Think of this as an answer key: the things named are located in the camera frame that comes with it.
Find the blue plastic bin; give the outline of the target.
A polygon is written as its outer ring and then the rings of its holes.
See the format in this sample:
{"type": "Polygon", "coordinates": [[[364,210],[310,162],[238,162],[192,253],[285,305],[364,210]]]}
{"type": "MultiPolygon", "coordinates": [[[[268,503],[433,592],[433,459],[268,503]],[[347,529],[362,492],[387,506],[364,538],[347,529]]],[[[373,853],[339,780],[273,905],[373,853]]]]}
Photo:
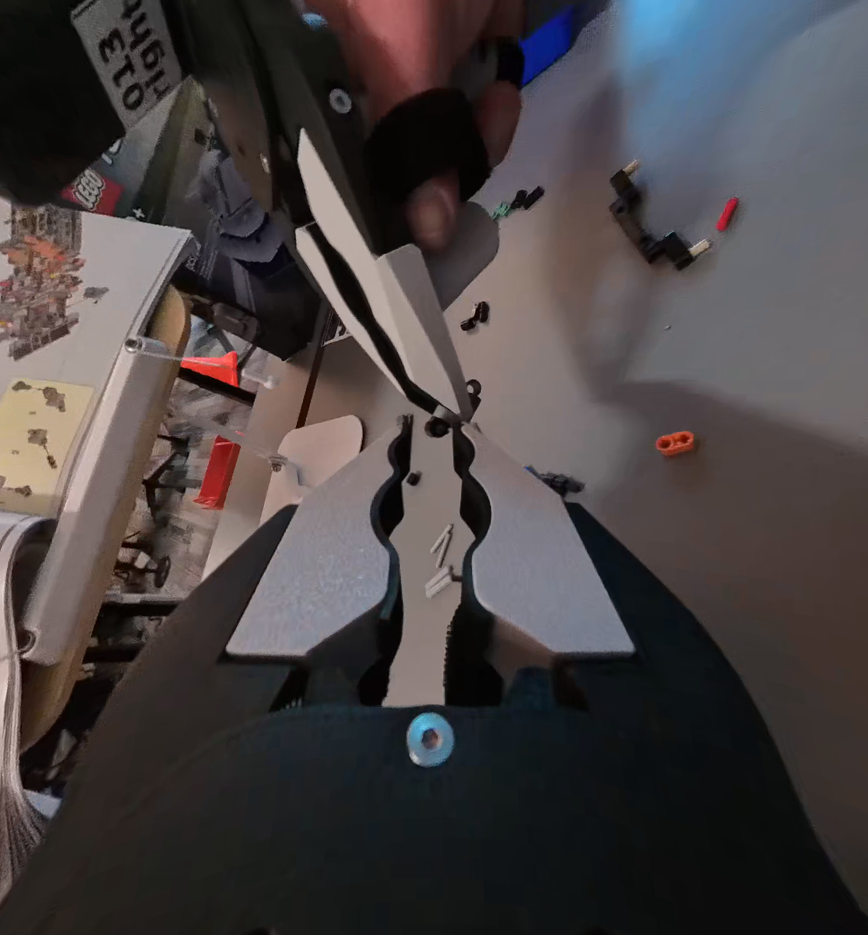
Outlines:
{"type": "Polygon", "coordinates": [[[577,6],[575,1],[524,2],[523,86],[568,53],[577,35],[577,6]]]}

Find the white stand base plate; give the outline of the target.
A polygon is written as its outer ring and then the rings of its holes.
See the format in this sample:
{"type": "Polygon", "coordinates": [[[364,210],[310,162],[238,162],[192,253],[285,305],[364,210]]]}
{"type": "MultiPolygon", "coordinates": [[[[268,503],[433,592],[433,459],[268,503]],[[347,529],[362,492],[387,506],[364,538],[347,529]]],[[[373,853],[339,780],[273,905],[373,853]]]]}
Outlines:
{"type": "MultiPolygon", "coordinates": [[[[279,385],[253,400],[203,580],[279,508],[299,503],[360,451],[365,429],[356,415],[306,425],[323,343],[335,324],[322,303],[304,351],[269,365],[267,374],[279,385]]],[[[122,357],[111,381],[119,399],[94,416],[21,616],[34,643],[22,661],[20,751],[38,742],[66,707],[173,384],[171,364],[128,352],[122,357]]]]}

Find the lego instruction booklet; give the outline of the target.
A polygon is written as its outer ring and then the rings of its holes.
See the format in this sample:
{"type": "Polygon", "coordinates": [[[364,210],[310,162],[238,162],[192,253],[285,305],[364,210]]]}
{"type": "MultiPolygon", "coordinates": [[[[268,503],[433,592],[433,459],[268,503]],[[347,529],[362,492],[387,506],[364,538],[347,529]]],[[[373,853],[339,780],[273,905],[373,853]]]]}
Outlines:
{"type": "Polygon", "coordinates": [[[0,199],[0,901],[46,818],[19,754],[53,727],[188,330],[187,231],[0,199]]]}

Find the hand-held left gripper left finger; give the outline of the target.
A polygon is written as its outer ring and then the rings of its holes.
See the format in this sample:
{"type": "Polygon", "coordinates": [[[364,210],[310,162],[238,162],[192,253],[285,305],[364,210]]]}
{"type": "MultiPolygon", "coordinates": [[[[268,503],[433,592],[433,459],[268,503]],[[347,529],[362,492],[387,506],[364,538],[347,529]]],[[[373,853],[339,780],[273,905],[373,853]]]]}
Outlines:
{"type": "Polygon", "coordinates": [[[404,516],[414,423],[396,421],[298,496],[226,655],[341,678],[379,706],[403,629],[399,559],[391,536],[404,516]]]}

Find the black lego beam tan pins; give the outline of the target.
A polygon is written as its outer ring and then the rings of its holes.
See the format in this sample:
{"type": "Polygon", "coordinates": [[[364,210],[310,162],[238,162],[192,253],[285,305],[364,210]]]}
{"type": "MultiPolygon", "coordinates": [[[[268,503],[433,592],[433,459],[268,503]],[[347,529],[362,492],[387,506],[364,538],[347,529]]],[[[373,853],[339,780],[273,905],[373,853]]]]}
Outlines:
{"type": "Polygon", "coordinates": [[[610,214],[646,263],[664,261],[675,270],[682,271],[711,251],[713,244],[710,240],[688,243],[675,231],[657,238],[646,228],[642,220],[643,191],[633,181],[639,167],[639,160],[633,160],[610,178],[615,194],[609,205],[610,214]]]}

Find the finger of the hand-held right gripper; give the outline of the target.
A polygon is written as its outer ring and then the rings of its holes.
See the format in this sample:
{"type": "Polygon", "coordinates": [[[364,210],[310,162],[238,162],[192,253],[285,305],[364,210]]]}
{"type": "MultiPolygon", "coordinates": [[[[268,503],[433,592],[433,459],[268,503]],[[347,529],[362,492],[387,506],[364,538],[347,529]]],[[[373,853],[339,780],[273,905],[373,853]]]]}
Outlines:
{"type": "Polygon", "coordinates": [[[444,406],[437,417],[471,421],[472,400],[422,252],[411,244],[385,254],[370,249],[306,130],[298,167],[312,223],[358,277],[409,378],[444,406]]]}
{"type": "Polygon", "coordinates": [[[392,339],[376,320],[358,277],[318,224],[300,226],[295,234],[300,258],[364,352],[410,403],[430,416],[444,414],[444,406],[409,378],[392,339]]]}

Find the blue and black lego pin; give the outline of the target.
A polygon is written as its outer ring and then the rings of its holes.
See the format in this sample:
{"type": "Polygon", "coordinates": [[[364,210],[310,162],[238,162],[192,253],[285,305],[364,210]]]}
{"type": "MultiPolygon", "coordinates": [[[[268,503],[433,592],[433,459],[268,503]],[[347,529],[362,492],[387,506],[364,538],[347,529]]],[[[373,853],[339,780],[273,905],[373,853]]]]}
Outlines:
{"type": "Polygon", "coordinates": [[[533,466],[526,466],[525,470],[534,475],[545,486],[551,489],[558,497],[567,498],[580,494],[585,485],[567,474],[554,472],[539,472],[533,466]]]}

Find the person's right hand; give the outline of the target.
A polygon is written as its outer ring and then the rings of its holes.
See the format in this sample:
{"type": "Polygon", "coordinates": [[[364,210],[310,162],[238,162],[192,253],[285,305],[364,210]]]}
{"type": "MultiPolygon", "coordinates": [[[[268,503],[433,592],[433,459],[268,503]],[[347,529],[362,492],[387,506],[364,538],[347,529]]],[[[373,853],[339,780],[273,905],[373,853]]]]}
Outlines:
{"type": "MultiPolygon", "coordinates": [[[[373,122],[418,94],[447,87],[455,67],[480,40],[519,38],[526,24],[523,1],[315,1],[305,6],[323,17],[340,41],[361,84],[373,122]]],[[[490,83],[475,99],[475,123],[490,168],[512,144],[522,110],[512,83],[490,83]]],[[[455,173],[421,184],[405,212],[415,243],[446,249],[460,209],[455,173]]]]}

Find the dark lego set box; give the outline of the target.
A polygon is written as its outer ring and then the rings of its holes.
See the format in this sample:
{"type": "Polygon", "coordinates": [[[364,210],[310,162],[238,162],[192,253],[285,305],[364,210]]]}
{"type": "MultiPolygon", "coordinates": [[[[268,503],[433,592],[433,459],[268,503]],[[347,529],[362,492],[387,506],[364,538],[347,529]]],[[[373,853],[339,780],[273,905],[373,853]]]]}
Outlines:
{"type": "Polygon", "coordinates": [[[194,313],[286,360],[310,342],[321,297],[288,249],[284,219],[254,198],[187,78],[59,195],[77,211],[190,231],[175,276],[194,313]]]}

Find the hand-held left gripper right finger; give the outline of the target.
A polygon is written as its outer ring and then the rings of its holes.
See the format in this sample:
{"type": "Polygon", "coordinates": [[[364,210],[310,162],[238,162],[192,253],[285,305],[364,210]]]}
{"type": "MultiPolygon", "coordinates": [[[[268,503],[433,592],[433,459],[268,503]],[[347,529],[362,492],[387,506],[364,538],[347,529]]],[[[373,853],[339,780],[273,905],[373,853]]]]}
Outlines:
{"type": "Polygon", "coordinates": [[[565,500],[473,425],[453,431],[472,533],[445,644],[449,706],[498,705],[523,670],[552,678],[636,648],[565,500]]]}

